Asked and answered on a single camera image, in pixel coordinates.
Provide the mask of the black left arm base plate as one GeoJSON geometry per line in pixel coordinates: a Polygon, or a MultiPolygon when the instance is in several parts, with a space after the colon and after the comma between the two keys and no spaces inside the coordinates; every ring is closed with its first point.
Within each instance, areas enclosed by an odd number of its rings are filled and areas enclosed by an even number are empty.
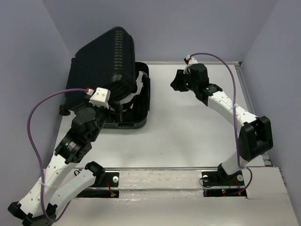
{"type": "Polygon", "coordinates": [[[77,198],[119,198],[119,172],[107,171],[103,177],[77,195],[77,198]]]}

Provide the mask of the black white zebra fleece blanket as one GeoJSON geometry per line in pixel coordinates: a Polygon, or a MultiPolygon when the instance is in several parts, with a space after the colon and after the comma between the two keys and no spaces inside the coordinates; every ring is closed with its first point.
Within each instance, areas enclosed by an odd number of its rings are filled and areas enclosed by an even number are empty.
{"type": "Polygon", "coordinates": [[[137,96],[141,93],[142,88],[143,88],[143,77],[145,75],[147,75],[145,72],[139,71],[138,77],[136,79],[136,86],[137,86],[136,92],[130,93],[127,97],[125,97],[119,101],[120,105],[123,107],[124,112],[127,109],[131,109],[133,104],[131,104],[128,108],[126,108],[125,105],[129,104],[135,96],[137,96]]]}

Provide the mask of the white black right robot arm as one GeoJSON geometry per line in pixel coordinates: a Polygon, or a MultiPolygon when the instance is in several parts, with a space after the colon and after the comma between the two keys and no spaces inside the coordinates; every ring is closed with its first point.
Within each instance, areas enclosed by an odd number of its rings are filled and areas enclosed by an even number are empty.
{"type": "Polygon", "coordinates": [[[219,164],[216,171],[204,173],[202,186],[227,186],[257,156],[273,147],[271,121],[258,117],[230,99],[221,87],[210,83],[204,64],[196,63],[177,70],[170,86],[175,91],[192,91],[197,100],[215,110],[234,128],[236,150],[219,164]]]}

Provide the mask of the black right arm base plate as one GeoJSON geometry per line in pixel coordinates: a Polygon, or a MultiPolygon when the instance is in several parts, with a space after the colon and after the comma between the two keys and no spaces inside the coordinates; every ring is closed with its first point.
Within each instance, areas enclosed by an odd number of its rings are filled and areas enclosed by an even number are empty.
{"type": "Polygon", "coordinates": [[[247,197],[242,171],[225,178],[217,177],[217,171],[202,171],[199,183],[204,197],[247,197]]]}

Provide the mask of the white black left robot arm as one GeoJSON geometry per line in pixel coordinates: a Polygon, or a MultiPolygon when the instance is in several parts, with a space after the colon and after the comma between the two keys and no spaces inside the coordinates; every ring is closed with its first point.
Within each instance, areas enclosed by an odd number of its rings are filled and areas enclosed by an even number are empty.
{"type": "Polygon", "coordinates": [[[70,182],[61,186],[66,176],[92,149],[101,129],[107,121],[108,109],[85,107],[76,112],[71,128],[58,144],[50,163],[41,171],[41,176],[18,202],[9,205],[8,211],[22,220],[24,226],[51,226],[64,213],[70,201],[86,188],[103,183],[105,169],[95,161],[70,182]]]}

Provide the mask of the black ribbed hard suitcase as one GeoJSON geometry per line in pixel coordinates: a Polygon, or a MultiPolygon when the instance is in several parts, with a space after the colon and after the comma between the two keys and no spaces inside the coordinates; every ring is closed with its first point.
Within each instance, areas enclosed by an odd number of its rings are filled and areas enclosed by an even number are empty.
{"type": "Polygon", "coordinates": [[[135,60],[134,40],[123,27],[111,28],[78,50],[71,59],[65,88],[108,89],[111,95],[106,129],[140,129],[147,122],[151,98],[149,68],[135,60]],[[142,91],[125,105],[128,108],[133,104],[124,112],[119,101],[136,92],[139,71],[147,74],[142,91]]]}

